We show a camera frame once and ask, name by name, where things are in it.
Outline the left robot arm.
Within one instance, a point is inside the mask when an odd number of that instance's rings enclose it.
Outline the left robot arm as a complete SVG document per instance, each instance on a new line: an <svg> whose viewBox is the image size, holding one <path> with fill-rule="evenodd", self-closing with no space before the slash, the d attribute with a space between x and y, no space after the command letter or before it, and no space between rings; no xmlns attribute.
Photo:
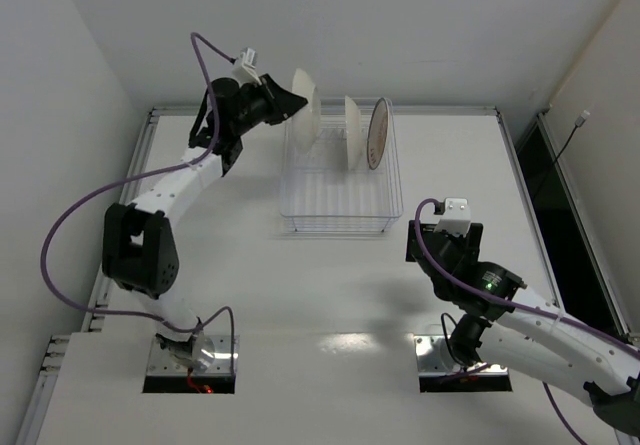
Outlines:
<svg viewBox="0 0 640 445"><path fill-rule="evenodd" d="M204 325L178 293L173 227L204 190L230 171L243 150L244 134L261 123L283 123L312 102L309 94L290 92L269 75L244 84L214 80L179 164L148 191L105 213L104 275L136 297L156 323L160 347L188 366L205 341Z"/></svg>

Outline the small floral plate orange rim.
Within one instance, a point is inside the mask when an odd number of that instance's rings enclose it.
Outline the small floral plate orange rim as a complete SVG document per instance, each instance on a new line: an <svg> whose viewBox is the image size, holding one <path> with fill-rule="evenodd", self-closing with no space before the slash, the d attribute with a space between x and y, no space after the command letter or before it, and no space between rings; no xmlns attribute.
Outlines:
<svg viewBox="0 0 640 445"><path fill-rule="evenodd" d="M293 138L300 154L308 153L319 133L321 99L315 82L303 69L295 71L292 92L307 100L307 104L292 118Z"/></svg>

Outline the white plate orange sunburst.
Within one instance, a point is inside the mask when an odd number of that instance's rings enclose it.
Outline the white plate orange sunburst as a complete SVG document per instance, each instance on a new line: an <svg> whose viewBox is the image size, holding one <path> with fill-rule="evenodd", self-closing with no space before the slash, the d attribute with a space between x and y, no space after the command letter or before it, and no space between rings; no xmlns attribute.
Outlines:
<svg viewBox="0 0 640 445"><path fill-rule="evenodd" d="M390 102L380 98L372 111L366 140L366 157L370 170L376 170L382 162L391 121Z"/></svg>

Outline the large floral plate orange rim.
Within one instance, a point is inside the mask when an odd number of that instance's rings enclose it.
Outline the large floral plate orange rim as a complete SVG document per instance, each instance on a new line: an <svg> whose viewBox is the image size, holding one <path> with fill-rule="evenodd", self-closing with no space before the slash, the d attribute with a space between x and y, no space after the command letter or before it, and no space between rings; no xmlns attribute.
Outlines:
<svg viewBox="0 0 640 445"><path fill-rule="evenodd" d="M362 155L363 138L361 132L361 111L356 102L349 96L344 97L346 147L348 169L357 167Z"/></svg>

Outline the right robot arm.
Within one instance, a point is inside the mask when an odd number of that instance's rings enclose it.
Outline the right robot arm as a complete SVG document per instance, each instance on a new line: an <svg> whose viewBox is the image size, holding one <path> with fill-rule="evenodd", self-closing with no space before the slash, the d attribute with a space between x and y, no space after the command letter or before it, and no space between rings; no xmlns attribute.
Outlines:
<svg viewBox="0 0 640 445"><path fill-rule="evenodd" d="M608 426L639 434L639 351L540 296L514 272L479 258L483 227L468 219L410 221L406 259L442 301L462 310L438 344L441 371L500 365L563 390Z"/></svg>

